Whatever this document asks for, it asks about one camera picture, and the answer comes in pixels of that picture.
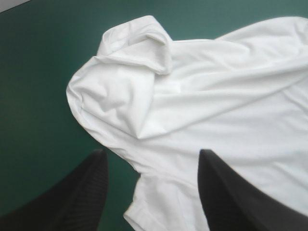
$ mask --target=green table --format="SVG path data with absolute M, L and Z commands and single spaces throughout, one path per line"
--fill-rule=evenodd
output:
M 0 13 L 0 215 L 38 196 L 103 148 L 66 101 L 71 76 L 104 31 L 153 15 L 174 40 L 213 39 L 278 16 L 308 17 L 307 0 L 31 0 Z M 108 151 L 110 187 L 100 231 L 123 219 L 138 174 Z

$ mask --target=white shirt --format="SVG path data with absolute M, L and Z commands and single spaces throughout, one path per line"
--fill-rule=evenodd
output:
M 141 173 L 124 214 L 136 231 L 208 230 L 202 148 L 308 215 L 308 19 L 173 41 L 138 18 L 104 33 L 67 98 L 84 129 Z

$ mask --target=dark green background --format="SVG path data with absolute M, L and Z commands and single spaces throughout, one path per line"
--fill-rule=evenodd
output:
M 102 148 L 71 115 L 65 88 L 104 31 L 151 14 L 174 40 L 213 39 L 278 16 L 308 17 L 307 0 L 31 0 L 0 13 L 0 215 L 44 192 Z M 138 174 L 108 151 L 100 231 L 123 219 Z

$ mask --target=white t-shirt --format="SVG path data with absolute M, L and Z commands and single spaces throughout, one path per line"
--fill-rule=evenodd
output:
M 308 215 L 308 19 L 173 41 L 138 18 L 104 33 L 67 98 L 84 129 L 141 173 L 124 214 L 136 231 L 208 230 L 202 148 Z

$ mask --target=green surface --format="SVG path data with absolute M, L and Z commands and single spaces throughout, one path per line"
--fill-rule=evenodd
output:
M 31 0 L 0 13 L 0 215 L 44 192 L 97 143 L 71 115 L 66 85 L 112 26 L 151 14 L 174 40 L 213 39 L 307 0 Z M 100 231 L 131 231 L 123 212 L 138 174 L 109 152 Z

